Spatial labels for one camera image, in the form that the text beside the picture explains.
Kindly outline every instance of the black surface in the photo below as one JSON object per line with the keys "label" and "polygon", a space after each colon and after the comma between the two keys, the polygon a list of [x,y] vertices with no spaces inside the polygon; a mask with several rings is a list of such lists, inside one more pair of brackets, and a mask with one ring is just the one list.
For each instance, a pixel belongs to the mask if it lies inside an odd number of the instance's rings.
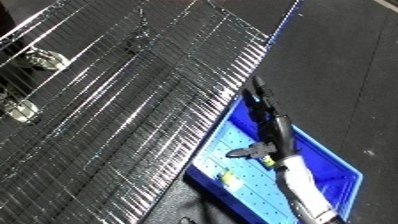
{"label": "black surface", "polygon": [[[21,22],[52,1],[3,2]],[[286,2],[225,5],[269,33]],[[308,0],[256,71],[295,124],[364,173],[352,223],[398,219],[397,73],[398,14],[363,0]],[[183,216],[199,224],[243,222],[191,185],[180,177],[145,223],[177,223]]]}

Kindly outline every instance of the blue plastic bin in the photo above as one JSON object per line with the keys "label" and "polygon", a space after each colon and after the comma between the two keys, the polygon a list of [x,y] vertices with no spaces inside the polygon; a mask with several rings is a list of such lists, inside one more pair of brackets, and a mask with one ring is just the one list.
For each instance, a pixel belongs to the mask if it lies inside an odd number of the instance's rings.
{"label": "blue plastic bin", "polygon": [[[362,174],[316,140],[294,127],[297,147],[314,174],[317,187],[347,219]],[[275,173],[253,159],[228,159],[225,154],[257,139],[256,125],[239,99],[204,144],[187,173],[249,223],[291,224],[297,219],[275,184]],[[231,171],[239,184],[228,186],[220,174]]]}

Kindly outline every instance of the robotic hand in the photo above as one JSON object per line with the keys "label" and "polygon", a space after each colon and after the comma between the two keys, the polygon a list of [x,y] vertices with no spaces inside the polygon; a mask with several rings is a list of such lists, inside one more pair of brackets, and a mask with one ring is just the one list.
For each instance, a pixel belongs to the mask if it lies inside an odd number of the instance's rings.
{"label": "robotic hand", "polygon": [[248,149],[236,149],[227,157],[262,158],[269,155],[275,162],[276,182],[286,196],[291,210],[304,224],[344,224],[345,222],[317,189],[311,171],[295,147],[292,124],[273,101],[272,92],[259,77],[253,85],[257,101],[245,90],[243,97],[251,119],[257,123],[260,143]]}

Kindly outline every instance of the metal grid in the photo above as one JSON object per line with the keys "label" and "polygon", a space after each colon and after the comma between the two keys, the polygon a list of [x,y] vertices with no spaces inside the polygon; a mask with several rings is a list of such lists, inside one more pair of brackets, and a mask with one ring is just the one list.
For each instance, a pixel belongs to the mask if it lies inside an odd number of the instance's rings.
{"label": "metal grid", "polygon": [[[266,35],[198,0],[60,0],[1,49],[20,37],[1,74],[41,121],[0,118],[0,223],[138,222],[267,51]],[[72,63],[13,66],[33,45]]]}

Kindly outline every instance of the silver metal part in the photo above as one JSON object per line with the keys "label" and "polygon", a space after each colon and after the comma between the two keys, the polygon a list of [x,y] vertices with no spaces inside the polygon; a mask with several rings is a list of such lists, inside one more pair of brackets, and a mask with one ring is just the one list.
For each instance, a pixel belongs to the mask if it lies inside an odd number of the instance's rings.
{"label": "silver metal part", "polygon": [[276,182],[301,222],[323,224],[338,214],[315,186],[311,171],[300,155],[277,162]]}

